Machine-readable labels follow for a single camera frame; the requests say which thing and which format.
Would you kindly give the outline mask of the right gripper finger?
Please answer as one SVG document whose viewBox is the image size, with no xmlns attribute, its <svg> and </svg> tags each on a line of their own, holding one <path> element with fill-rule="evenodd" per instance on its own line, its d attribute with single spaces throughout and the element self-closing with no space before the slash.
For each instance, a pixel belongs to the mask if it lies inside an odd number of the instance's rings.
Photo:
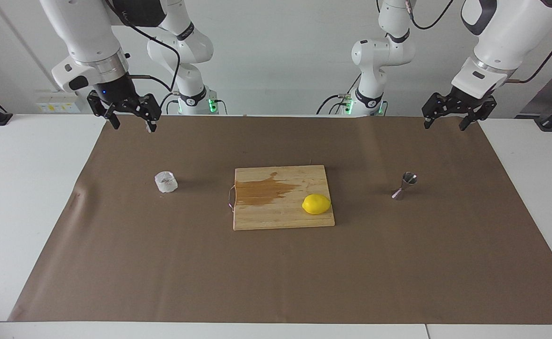
<svg viewBox="0 0 552 339">
<path fill-rule="evenodd" d="M 89 92 L 87 98 L 87 103 L 89 104 L 89 107 L 91 108 L 94 116 L 102 117 L 108 120 L 113 129 L 119 129 L 120 122 L 117 118 L 117 115 L 114 113 L 116 108 L 115 105 L 110 104 L 108 107 L 105 107 L 97 91 Z"/>
<path fill-rule="evenodd" d="M 144 97 L 134 99 L 132 113 L 146 122 L 148 133 L 154 133 L 157 129 L 157 122 L 161 118 L 162 109 L 153 94 L 147 94 Z"/>
</svg>

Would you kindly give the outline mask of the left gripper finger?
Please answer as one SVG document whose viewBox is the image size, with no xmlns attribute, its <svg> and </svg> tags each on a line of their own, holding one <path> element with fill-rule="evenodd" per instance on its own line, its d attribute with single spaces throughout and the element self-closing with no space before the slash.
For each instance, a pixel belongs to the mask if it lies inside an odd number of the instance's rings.
<svg viewBox="0 0 552 339">
<path fill-rule="evenodd" d="M 455 113 L 455 97 L 433 93 L 422 106 L 424 128 L 429 129 L 436 119 Z"/>
<path fill-rule="evenodd" d="M 465 131 L 472 123 L 486 120 L 496 107 L 494 97 L 480 99 L 466 106 L 466 116 L 460 122 L 460 130 Z"/>
</svg>

